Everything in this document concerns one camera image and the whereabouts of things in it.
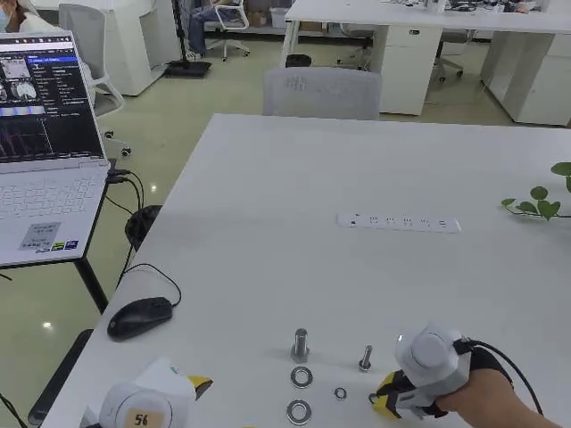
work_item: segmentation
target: laptop keyboard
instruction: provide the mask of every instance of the laptop keyboard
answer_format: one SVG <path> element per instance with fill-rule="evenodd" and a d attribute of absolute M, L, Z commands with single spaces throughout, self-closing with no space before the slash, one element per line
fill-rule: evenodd
<path fill-rule="evenodd" d="M 95 177 L 0 186 L 0 220 L 71 214 L 94 203 Z"/>

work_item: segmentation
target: power outlet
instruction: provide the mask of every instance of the power outlet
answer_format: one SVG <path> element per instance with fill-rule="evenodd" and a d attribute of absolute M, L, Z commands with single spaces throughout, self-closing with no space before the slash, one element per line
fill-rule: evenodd
<path fill-rule="evenodd" d="M 381 214 L 338 214 L 337 225 L 341 227 L 365 227 L 369 229 L 409 230 L 414 232 L 433 232 L 456 234 L 461 232 L 460 224 L 455 218 L 400 216 Z"/>

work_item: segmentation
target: bolt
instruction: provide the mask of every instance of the bolt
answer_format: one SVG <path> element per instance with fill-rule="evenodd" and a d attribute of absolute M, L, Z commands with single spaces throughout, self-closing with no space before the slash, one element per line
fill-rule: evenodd
<path fill-rule="evenodd" d="M 298 328 L 295 331 L 295 343 L 292 347 L 292 360 L 297 364 L 307 362 L 307 357 L 310 355 L 310 349 L 307 347 L 307 330 Z"/>
<path fill-rule="evenodd" d="M 373 347 L 371 345 L 367 345 L 365 348 L 365 355 L 363 355 L 363 359 L 359 362 L 359 370 L 361 372 L 368 372 L 371 368 L 371 353 L 373 352 Z"/>

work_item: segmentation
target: laptop screen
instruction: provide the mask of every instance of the laptop screen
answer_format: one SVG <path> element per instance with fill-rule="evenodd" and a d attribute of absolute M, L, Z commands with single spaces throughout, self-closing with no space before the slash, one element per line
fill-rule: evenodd
<path fill-rule="evenodd" d="M 71 36 L 0 38 L 0 163 L 103 157 Z"/>

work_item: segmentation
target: green plant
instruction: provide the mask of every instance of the green plant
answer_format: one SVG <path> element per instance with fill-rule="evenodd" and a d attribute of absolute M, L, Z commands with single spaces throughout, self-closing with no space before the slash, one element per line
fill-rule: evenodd
<path fill-rule="evenodd" d="M 551 168 L 551 172 L 558 176 L 565 177 L 565 182 L 567 190 L 571 193 L 571 162 L 560 162 Z M 571 218 L 571 216 L 561 216 L 559 215 L 559 210 L 561 209 L 561 202 L 549 202 L 547 197 L 549 196 L 549 191 L 545 187 L 538 185 L 534 187 L 529 193 L 534 200 L 522 201 L 517 205 L 515 198 L 504 199 L 501 205 L 516 216 L 530 216 L 530 217 L 542 217 L 546 220 L 551 220 L 552 218 Z"/>

